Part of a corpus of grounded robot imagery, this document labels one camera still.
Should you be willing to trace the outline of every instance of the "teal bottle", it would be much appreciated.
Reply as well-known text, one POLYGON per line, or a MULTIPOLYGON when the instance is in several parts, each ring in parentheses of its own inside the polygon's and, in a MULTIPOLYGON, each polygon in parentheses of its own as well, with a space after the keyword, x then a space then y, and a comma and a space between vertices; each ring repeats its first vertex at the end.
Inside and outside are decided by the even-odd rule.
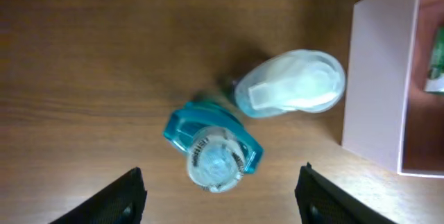
POLYGON ((188 102, 174 111, 164 136, 187 157, 191 180, 214 193, 256 172, 263 153, 235 116, 207 101, 188 102))

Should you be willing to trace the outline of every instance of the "plastic bottle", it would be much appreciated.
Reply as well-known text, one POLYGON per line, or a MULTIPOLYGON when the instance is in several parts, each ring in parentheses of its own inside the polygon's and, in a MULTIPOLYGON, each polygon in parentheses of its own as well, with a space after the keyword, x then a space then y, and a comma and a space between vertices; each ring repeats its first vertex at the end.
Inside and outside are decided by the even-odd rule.
POLYGON ((250 71, 234 89, 238 108, 250 117, 289 111, 324 112, 341 99, 345 73, 321 51, 289 51, 250 71))
POLYGON ((187 157, 191 180, 214 193, 254 173, 263 153, 232 114, 210 102, 188 102, 173 112, 164 136, 187 157))

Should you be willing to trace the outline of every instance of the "wooden table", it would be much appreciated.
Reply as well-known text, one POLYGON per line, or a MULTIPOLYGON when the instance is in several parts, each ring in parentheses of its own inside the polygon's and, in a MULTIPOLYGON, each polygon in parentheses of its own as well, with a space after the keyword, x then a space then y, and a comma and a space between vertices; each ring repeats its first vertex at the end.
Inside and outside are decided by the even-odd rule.
POLYGON ((143 223, 300 223, 300 166, 400 223, 442 223, 444 180, 389 173, 339 146, 344 102, 244 119, 257 174, 201 191, 162 137, 169 114, 221 76, 292 49, 347 68, 358 0, 1 0, 0 222, 47 223, 134 166, 143 223))

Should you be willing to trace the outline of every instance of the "white box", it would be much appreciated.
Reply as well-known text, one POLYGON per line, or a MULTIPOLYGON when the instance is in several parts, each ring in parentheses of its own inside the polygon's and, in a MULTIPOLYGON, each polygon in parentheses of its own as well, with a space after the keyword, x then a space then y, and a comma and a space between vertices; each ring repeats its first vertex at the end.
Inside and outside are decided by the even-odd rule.
POLYGON ((401 175, 444 178, 444 97, 425 93, 421 85, 443 12, 444 0, 355 4, 346 150, 401 175))

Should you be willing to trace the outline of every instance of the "clear bottle cap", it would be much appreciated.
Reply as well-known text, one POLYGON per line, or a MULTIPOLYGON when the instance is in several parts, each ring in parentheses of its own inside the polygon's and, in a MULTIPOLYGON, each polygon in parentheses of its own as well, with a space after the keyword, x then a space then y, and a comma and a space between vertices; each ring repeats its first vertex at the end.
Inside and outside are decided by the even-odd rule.
POLYGON ((253 109, 322 112, 341 98, 345 74, 332 56, 299 50, 279 59, 268 68, 264 82, 248 88, 253 109))
POLYGON ((194 137, 187 158, 188 175, 213 193, 227 191, 242 179, 245 157, 236 137, 227 129, 210 126, 194 137))

